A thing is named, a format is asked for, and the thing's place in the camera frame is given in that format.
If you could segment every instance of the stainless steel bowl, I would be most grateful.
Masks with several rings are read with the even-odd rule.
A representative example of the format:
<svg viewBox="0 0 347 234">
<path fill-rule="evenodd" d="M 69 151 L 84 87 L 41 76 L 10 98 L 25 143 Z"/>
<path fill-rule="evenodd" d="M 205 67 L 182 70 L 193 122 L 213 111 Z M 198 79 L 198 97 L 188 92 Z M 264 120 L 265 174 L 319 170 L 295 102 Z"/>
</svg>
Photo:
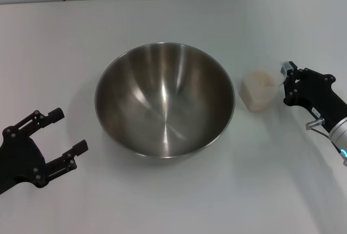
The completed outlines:
<svg viewBox="0 0 347 234">
<path fill-rule="evenodd" d="M 222 66 L 180 43 L 152 43 L 122 54 L 95 93 L 104 130 L 134 152 L 160 158 L 211 144 L 234 107 L 234 88 Z"/>
</svg>

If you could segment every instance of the white table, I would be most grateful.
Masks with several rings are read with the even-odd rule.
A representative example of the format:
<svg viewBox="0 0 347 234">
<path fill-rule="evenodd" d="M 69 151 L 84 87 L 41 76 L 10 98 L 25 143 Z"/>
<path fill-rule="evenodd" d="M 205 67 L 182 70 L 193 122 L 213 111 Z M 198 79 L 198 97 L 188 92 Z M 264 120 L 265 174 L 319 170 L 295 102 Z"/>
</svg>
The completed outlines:
<svg viewBox="0 0 347 234">
<path fill-rule="evenodd" d="M 103 0 L 0 6 L 0 129 L 32 111 L 66 118 L 33 135 L 46 161 L 86 139 L 78 169 L 0 196 L 0 232 L 345 233 L 347 168 L 312 120 L 285 106 L 251 114 L 247 67 L 294 61 L 347 91 L 347 0 Z M 94 111 L 105 68 L 151 42 L 210 54 L 236 89 L 226 132 L 195 156 L 152 164 L 114 145 Z"/>
</svg>

